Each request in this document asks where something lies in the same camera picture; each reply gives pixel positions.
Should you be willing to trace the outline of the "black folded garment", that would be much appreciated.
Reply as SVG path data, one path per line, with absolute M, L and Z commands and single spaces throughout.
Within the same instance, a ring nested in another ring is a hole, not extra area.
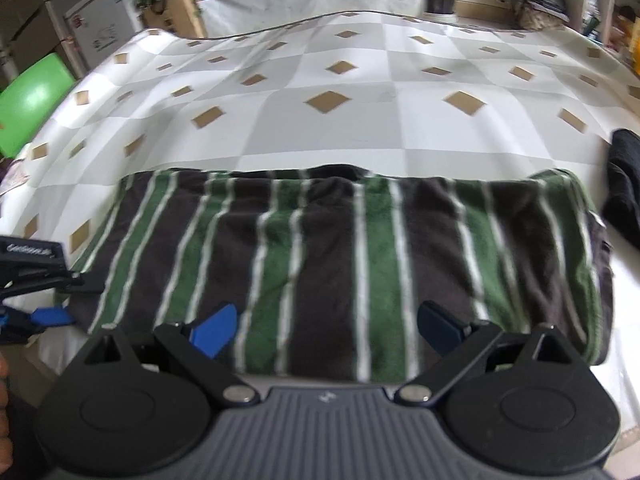
M 632 246 L 640 248 L 640 140 L 631 130 L 612 132 L 606 160 L 608 196 L 602 216 Z

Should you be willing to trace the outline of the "brown cardboard box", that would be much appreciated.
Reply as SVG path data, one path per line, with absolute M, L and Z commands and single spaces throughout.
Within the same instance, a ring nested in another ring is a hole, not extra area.
M 160 0 L 142 11 L 147 28 L 159 28 L 183 38 L 205 38 L 206 28 L 194 0 Z

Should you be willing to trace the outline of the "white checkered tablecloth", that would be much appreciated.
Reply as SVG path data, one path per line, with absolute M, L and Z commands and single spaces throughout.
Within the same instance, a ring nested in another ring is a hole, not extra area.
M 150 29 L 82 80 L 24 147 L 6 234 L 84 253 L 123 178 L 348 165 L 398 178 L 521 180 L 563 169 L 599 210 L 612 132 L 639 127 L 639 83 L 568 29 L 494 32 L 373 12 L 192 40 Z M 608 354 L 592 364 L 639 428 L 639 254 L 612 233 Z M 43 338 L 61 373 L 90 333 Z

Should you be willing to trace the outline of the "green plastic chair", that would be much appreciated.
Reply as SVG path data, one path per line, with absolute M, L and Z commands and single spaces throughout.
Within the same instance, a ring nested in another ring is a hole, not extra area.
M 18 75 L 1 92 L 1 155 L 15 158 L 32 140 L 76 79 L 56 53 L 50 53 Z

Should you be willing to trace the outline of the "green brown striped t-shirt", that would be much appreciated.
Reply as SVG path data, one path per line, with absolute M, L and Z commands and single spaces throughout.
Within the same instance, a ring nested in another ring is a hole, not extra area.
M 87 333 L 130 333 L 234 304 L 239 328 L 221 356 L 232 370 L 392 384 L 437 359 L 416 327 L 428 300 L 512 333 L 551 324 L 603 362 L 610 258 L 563 169 L 505 181 L 165 169 L 120 181 L 75 264 L 104 291 L 68 306 Z

